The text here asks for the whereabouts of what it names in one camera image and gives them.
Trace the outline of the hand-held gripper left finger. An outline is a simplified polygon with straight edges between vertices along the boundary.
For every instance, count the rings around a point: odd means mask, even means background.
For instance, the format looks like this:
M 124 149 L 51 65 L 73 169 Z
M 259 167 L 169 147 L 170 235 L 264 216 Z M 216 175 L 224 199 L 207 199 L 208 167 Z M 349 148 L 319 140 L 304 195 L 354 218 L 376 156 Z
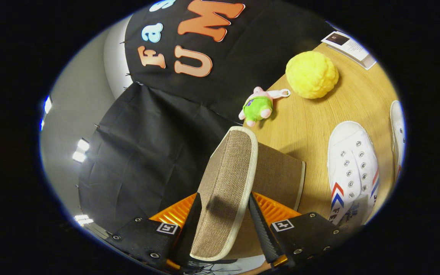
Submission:
M 186 270 L 201 211 L 196 192 L 150 218 L 134 218 L 108 237 L 108 245 L 147 268 Z

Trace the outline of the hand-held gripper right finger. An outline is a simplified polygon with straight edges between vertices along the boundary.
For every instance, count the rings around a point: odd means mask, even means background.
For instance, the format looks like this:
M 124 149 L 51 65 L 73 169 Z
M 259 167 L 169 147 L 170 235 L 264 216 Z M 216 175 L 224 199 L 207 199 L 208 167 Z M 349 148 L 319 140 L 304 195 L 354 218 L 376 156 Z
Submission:
M 362 226 L 360 219 L 338 225 L 314 211 L 301 214 L 257 192 L 250 194 L 248 208 L 273 270 L 292 270 L 320 258 Z

